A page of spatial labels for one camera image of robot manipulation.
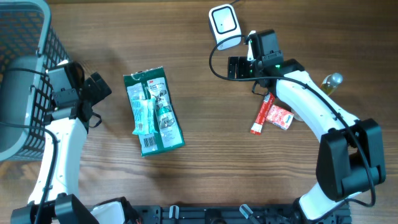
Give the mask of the green 3M product package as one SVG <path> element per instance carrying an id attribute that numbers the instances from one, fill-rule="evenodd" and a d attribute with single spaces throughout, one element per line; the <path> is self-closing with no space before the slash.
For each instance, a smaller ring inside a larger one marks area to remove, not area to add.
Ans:
<path id="1" fill-rule="evenodd" d="M 141 145 L 141 156 L 160 154 L 184 146 L 185 141 L 174 111 L 164 68 L 152 68 L 124 75 L 123 78 L 129 102 L 130 98 L 155 99 L 154 120 L 157 132 L 136 135 Z"/>

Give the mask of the red stick sachet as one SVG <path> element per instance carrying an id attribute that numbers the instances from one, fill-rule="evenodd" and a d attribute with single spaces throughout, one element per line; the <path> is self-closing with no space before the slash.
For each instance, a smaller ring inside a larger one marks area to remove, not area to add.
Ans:
<path id="1" fill-rule="evenodd" d="M 250 133 L 255 135 L 261 135 L 262 127 L 266 120 L 269 110 L 274 104 L 275 96 L 272 93 L 268 93 L 262 102 L 261 108 L 257 114 L 256 120 L 251 127 Z"/>

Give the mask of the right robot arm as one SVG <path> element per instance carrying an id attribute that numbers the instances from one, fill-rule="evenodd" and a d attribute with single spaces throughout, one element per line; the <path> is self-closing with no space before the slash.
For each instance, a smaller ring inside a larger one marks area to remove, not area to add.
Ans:
<path id="1" fill-rule="evenodd" d="M 292 207 L 292 223 L 316 223 L 335 216 L 338 209 L 363 192 L 376 202 L 375 186 L 386 179 L 381 127 L 373 119 L 360 120 L 337 105 L 314 84 L 295 59 L 284 60 L 273 30 L 236 35 L 249 46 L 245 57 L 230 57 L 226 80 L 254 82 L 267 96 L 289 105 L 317 137 L 320 147 L 317 182 Z"/>

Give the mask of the small yellow oil bottle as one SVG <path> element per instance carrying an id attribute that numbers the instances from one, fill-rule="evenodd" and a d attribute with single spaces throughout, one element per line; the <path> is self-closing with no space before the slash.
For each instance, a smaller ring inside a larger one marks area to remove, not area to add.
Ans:
<path id="1" fill-rule="evenodd" d="M 320 85 L 320 89 L 326 94 L 332 94 L 338 86 L 343 82 L 343 76 L 340 73 L 328 75 Z"/>

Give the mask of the orange small carton box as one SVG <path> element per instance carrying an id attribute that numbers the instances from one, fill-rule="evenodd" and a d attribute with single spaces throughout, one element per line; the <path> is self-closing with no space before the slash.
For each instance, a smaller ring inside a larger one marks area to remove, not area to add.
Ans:
<path id="1" fill-rule="evenodd" d="M 287 130 L 290 127 L 293 119 L 293 113 L 276 105 L 271 106 L 266 117 L 266 121 L 280 127 L 283 130 Z"/>

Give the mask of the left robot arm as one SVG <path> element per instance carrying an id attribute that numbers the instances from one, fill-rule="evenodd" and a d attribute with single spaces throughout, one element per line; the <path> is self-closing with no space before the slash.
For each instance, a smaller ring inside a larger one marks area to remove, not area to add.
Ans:
<path id="1" fill-rule="evenodd" d="M 12 211 L 11 223 L 97 223 L 78 199 L 83 145 L 95 116 L 93 106 L 111 94 L 95 72 L 86 78 L 82 66 L 68 62 L 45 74 L 52 86 L 45 112 L 46 142 L 37 183 L 25 207 Z"/>

